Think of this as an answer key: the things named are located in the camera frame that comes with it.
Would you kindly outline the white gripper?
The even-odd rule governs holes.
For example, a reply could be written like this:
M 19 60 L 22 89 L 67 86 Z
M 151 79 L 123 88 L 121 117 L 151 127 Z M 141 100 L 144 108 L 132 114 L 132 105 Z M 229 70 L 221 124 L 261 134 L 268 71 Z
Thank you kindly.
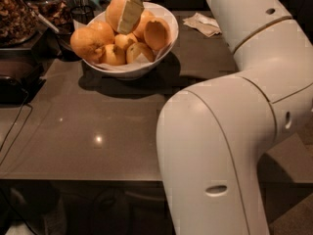
M 117 32 L 128 34 L 138 24 L 144 11 L 142 0 L 116 0 L 116 10 L 118 11 Z

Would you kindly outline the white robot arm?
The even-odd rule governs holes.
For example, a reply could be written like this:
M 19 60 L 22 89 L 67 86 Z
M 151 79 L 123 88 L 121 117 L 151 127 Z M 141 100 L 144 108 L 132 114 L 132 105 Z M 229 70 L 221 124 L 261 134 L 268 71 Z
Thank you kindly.
M 206 0 L 238 72 L 163 106 L 156 148 L 176 235 L 270 235 L 264 152 L 312 116 L 313 46 L 279 0 Z

